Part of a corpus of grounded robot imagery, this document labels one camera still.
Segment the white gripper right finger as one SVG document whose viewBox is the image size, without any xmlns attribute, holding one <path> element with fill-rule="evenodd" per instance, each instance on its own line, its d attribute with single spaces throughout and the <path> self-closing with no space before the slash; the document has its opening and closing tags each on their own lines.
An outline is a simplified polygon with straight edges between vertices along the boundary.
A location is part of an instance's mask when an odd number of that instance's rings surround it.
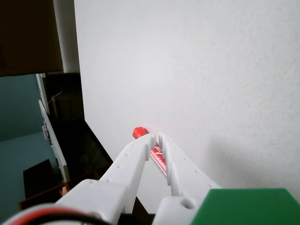
<svg viewBox="0 0 300 225">
<path fill-rule="evenodd" d="M 153 224 L 190 225 L 208 192 L 220 186 L 163 133 L 159 134 L 159 146 L 165 158 L 167 185 L 172 195 L 161 201 Z"/>
</svg>

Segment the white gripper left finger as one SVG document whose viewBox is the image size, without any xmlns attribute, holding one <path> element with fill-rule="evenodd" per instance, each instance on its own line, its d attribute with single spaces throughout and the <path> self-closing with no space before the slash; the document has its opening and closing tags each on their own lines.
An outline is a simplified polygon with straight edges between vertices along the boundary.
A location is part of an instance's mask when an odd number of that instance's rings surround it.
<svg viewBox="0 0 300 225">
<path fill-rule="evenodd" d="M 147 134 L 132 141 L 100 180 L 81 181 L 56 204 L 99 215 L 104 221 L 117 224 L 121 213 L 133 210 L 144 164 L 150 158 L 155 140 L 154 134 Z"/>
</svg>

